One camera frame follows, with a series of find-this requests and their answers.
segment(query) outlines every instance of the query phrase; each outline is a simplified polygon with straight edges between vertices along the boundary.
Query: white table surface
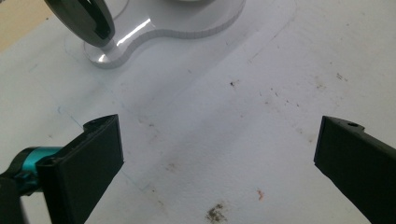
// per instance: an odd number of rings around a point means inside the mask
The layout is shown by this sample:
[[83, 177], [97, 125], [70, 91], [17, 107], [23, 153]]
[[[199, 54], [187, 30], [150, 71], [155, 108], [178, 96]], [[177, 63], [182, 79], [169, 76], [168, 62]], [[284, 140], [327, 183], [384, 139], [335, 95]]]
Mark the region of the white table surface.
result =
[[[210, 223], [218, 203], [220, 223], [369, 223], [313, 158], [323, 115], [396, 146], [395, 21], [391, 0], [248, 0], [219, 35], [101, 70], [51, 17], [0, 54], [0, 171], [119, 114], [125, 164], [87, 223]], [[41, 193], [23, 202], [50, 223]]]

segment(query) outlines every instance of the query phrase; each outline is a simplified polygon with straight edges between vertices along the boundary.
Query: black object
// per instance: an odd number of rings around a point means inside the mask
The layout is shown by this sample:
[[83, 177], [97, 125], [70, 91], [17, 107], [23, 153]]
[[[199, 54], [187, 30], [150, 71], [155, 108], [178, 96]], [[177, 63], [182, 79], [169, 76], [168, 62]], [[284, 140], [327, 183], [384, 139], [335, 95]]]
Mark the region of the black object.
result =
[[102, 48], [115, 34], [104, 0], [45, 0], [52, 12], [77, 36]]
[[[0, 223], [24, 224], [20, 196], [33, 193], [31, 178], [21, 171], [27, 148], [0, 175]], [[39, 187], [52, 223], [84, 223], [123, 165], [117, 115], [84, 124], [84, 133], [55, 154], [35, 164]]]
[[323, 117], [314, 161], [372, 223], [396, 223], [394, 148], [359, 124]]

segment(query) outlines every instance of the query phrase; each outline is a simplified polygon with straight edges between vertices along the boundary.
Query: wooden surface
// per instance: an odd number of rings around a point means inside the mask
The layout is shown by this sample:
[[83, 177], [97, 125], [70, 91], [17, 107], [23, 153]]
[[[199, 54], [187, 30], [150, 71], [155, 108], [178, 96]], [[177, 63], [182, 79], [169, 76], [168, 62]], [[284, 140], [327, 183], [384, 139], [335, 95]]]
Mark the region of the wooden surface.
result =
[[6, 0], [0, 3], [0, 52], [27, 35], [51, 14], [44, 0]]

